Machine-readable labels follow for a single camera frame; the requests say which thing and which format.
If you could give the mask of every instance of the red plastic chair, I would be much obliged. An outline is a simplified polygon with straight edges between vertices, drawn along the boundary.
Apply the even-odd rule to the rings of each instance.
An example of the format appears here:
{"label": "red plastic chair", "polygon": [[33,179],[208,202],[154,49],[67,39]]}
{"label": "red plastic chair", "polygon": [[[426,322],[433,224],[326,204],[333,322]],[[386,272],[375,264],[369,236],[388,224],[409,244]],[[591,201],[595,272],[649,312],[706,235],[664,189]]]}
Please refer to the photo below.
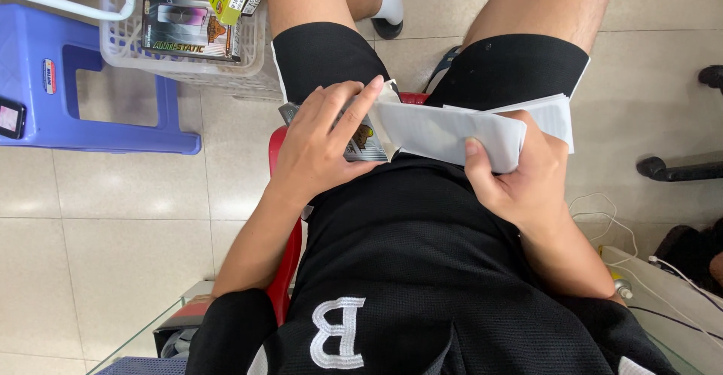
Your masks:
{"label": "red plastic chair", "polygon": [[[429,94],[425,93],[401,93],[401,101],[406,104],[424,104]],[[273,175],[274,169],[276,169],[276,158],[278,157],[278,151],[281,148],[281,144],[284,142],[286,137],[286,126],[283,126],[274,131],[271,134],[269,140],[269,170]],[[284,258],[281,259],[281,265],[279,265],[276,277],[274,278],[271,285],[266,289],[266,294],[271,299],[273,304],[273,310],[276,314],[276,322],[280,326],[286,321],[286,311],[288,310],[288,287],[291,284],[291,279],[294,278],[294,272],[296,266],[299,265],[299,254],[302,251],[302,219],[299,218],[294,225],[294,229],[291,231],[291,235],[288,237],[286,243],[286,250],[284,251]]]}

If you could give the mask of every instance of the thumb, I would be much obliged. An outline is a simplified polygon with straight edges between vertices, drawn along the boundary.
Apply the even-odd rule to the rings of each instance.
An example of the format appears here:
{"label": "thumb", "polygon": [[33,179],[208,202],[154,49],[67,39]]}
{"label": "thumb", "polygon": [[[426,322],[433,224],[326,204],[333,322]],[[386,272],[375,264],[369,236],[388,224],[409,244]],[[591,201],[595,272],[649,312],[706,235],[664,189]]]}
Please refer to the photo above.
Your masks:
{"label": "thumb", "polygon": [[464,152],[464,174],[479,201],[484,204],[500,195],[501,187],[493,176],[493,167],[482,143],[469,137],[464,141]]}
{"label": "thumb", "polygon": [[356,179],[357,177],[364,175],[366,173],[369,173],[374,169],[375,167],[379,165],[384,165],[384,163],[387,162],[369,162],[364,160],[358,160],[356,162],[347,162],[346,163],[346,176],[349,180]]}

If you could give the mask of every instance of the white embroidered letter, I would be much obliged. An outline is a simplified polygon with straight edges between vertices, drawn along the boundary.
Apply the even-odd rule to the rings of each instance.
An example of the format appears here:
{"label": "white embroidered letter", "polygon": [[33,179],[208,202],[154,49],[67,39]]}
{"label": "white embroidered letter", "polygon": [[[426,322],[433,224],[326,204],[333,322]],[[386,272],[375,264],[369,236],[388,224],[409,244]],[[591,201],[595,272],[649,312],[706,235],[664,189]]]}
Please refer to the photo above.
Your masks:
{"label": "white embroidered letter", "polygon": [[[319,328],[311,346],[314,363],[324,369],[355,369],[364,366],[362,354],[354,354],[354,338],[357,336],[357,308],[364,306],[365,300],[366,297],[339,297],[321,303],[314,309],[312,319]],[[324,315],[337,308],[344,309],[341,324],[331,325]],[[339,355],[324,352],[324,342],[331,336],[341,336]]]}

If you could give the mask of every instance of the paper stack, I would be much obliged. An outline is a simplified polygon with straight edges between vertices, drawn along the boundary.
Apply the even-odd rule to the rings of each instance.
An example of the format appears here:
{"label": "paper stack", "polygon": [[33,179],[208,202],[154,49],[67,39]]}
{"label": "paper stack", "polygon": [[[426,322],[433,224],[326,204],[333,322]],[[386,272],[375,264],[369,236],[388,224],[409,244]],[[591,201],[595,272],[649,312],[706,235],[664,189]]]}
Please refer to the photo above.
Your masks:
{"label": "paper stack", "polygon": [[464,165],[464,141],[473,136],[487,150],[493,172],[510,173],[519,164],[527,125],[496,113],[513,110],[529,111],[542,132],[564,140],[574,152],[570,100],[564,94],[490,111],[377,101],[369,116],[383,144]]}

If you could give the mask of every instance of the black shorts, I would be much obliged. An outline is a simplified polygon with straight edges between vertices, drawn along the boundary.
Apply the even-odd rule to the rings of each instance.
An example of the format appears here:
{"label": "black shorts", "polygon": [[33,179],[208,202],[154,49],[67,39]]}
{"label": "black shorts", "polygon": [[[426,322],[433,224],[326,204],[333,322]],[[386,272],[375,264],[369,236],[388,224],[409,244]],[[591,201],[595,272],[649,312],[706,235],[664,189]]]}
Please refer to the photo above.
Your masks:
{"label": "black shorts", "polygon": [[[379,74],[390,79],[369,42],[337,23],[294,26],[274,38],[272,49],[285,102],[302,103],[319,85],[348,80],[367,84]],[[583,49],[558,38],[486,38],[452,61],[425,105],[492,110],[559,93],[572,97],[588,62]]]}

